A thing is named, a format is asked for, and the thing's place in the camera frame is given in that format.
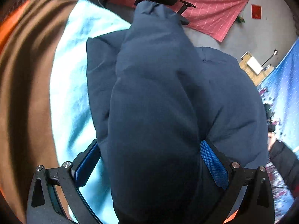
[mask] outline brown garment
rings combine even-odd
[[[77,1],[31,0],[0,55],[0,189],[23,223],[36,166],[58,167],[49,83],[56,47]]]

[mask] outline black sleeve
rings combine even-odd
[[[293,192],[299,186],[299,160],[282,141],[276,141],[269,152],[269,157],[285,184]]]

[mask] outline pink tablecloth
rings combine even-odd
[[[189,19],[189,27],[223,41],[228,30],[248,0],[184,0],[197,8],[188,8],[183,16]],[[110,0],[118,5],[134,7],[135,0]],[[178,11],[182,3],[178,1],[171,8]]]

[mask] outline metal screw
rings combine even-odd
[[[235,162],[232,163],[232,166],[233,166],[234,168],[239,168],[239,167],[240,167],[240,164],[237,163],[237,162],[235,161]]]
[[[265,167],[263,167],[263,166],[260,166],[260,170],[261,170],[262,172],[265,172],[265,171],[266,171]]]
[[[36,170],[37,170],[37,171],[40,171],[40,170],[43,169],[43,167],[44,167],[43,165],[38,165],[38,166],[36,167]]]
[[[66,161],[64,164],[63,164],[63,167],[65,168],[68,168],[69,166],[71,166],[71,162],[70,161]]]

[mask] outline person's arm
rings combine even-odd
[[[277,168],[292,195],[299,196],[299,160],[295,153],[285,143],[278,141],[273,133],[269,137],[269,157]]]

